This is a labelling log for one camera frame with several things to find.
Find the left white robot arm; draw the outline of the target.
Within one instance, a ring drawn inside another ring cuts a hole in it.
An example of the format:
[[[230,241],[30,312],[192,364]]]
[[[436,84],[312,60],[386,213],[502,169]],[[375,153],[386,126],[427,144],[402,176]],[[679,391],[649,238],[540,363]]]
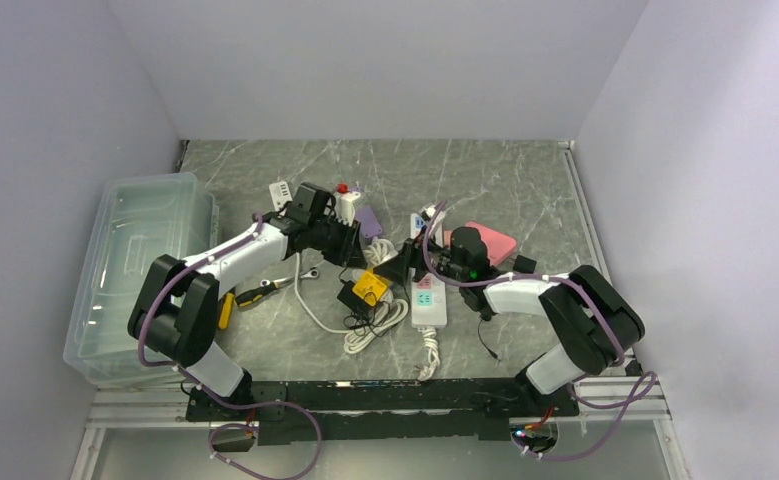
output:
[[[343,219],[336,195],[310,182],[216,247],[182,259],[156,258],[127,325],[139,363],[175,369],[213,397],[223,417],[244,417],[253,402],[252,377],[215,340],[220,302],[248,277],[305,250],[340,267],[367,265],[360,223]]]

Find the white long power strip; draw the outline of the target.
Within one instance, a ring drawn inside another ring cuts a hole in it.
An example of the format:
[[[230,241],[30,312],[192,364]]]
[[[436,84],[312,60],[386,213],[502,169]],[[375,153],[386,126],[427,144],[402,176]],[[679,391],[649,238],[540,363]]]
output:
[[[445,284],[427,269],[417,280],[416,270],[409,270],[410,317],[416,329],[441,329],[447,325],[447,295]]]

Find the black power adapter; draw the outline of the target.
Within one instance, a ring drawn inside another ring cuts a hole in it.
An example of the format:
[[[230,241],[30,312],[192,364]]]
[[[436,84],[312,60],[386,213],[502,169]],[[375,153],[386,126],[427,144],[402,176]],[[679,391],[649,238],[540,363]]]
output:
[[[523,274],[533,274],[536,272],[537,261],[524,255],[516,255],[513,261],[512,270]]]

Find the yellow cube socket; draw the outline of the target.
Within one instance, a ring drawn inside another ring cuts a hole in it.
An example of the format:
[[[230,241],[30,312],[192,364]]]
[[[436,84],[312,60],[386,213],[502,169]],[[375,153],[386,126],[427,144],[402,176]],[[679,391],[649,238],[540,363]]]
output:
[[[353,293],[370,307],[394,300],[391,284],[371,270],[354,270],[353,282]]]

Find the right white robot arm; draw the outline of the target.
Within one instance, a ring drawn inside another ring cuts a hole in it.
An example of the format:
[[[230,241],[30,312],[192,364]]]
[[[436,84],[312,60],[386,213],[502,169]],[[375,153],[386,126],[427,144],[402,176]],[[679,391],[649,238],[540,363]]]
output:
[[[432,275],[457,287],[465,304],[484,320],[507,313],[547,319],[558,343],[523,370],[525,381],[515,391],[520,409],[539,415],[553,404],[555,391],[621,364],[625,350],[644,337],[645,326],[593,266],[545,276],[535,273],[529,258],[519,257],[517,265],[512,271],[498,269],[480,232],[460,227],[446,247],[425,232],[407,239],[374,272],[392,281],[418,282]]]

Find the pink triangular power strip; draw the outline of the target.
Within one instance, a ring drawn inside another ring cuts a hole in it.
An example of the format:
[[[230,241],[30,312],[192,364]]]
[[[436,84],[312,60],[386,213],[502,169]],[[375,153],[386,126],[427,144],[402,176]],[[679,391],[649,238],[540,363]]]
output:
[[[487,247],[488,259],[493,266],[501,265],[509,258],[515,257],[517,252],[515,238],[473,221],[467,222],[465,227],[476,229],[480,233],[481,240]]]

